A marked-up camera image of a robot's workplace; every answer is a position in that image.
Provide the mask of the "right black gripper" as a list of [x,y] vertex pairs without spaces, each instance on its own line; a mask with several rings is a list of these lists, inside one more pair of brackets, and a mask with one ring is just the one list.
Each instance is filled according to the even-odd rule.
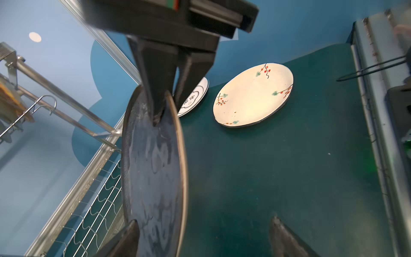
[[[177,111],[213,66],[219,38],[233,37],[237,29],[251,32],[259,14],[247,1],[81,1],[81,6],[87,24],[128,35],[153,126],[162,119],[166,91],[173,89],[178,54]],[[178,52],[177,46],[186,48]]]

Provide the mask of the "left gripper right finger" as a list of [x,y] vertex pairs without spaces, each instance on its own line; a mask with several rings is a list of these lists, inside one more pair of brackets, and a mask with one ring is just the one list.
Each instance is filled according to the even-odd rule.
[[270,220],[269,240],[274,257],[319,257],[277,216]]

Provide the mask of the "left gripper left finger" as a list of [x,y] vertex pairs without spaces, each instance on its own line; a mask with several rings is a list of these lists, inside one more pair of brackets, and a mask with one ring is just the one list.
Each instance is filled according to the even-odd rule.
[[136,220],[117,233],[105,244],[95,257],[136,257],[138,251],[140,230]]

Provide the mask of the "cream floral plate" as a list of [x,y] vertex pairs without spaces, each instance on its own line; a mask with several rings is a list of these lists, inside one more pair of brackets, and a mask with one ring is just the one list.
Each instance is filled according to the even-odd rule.
[[293,84],[293,73],[282,64],[251,67],[220,89],[213,105],[214,118],[225,127],[260,123],[286,104]]

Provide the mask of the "dark blue round plate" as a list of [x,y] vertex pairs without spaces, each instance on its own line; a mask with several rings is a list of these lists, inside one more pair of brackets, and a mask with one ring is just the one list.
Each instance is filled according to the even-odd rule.
[[142,86],[128,103],[122,134],[124,221],[137,224],[138,257],[177,257],[188,211],[188,167],[183,129],[173,98],[165,94],[162,119],[153,125]]

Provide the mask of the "orange woven round plate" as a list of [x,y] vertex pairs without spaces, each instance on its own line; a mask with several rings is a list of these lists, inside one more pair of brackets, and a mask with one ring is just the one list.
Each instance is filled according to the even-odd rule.
[[15,90],[15,86],[9,82],[7,77],[1,75],[1,119],[8,124],[12,124],[27,108],[27,105]]

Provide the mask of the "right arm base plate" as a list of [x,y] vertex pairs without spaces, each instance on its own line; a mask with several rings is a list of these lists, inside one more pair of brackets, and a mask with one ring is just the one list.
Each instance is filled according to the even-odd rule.
[[385,102],[396,140],[405,152],[411,151],[411,85],[389,89]]

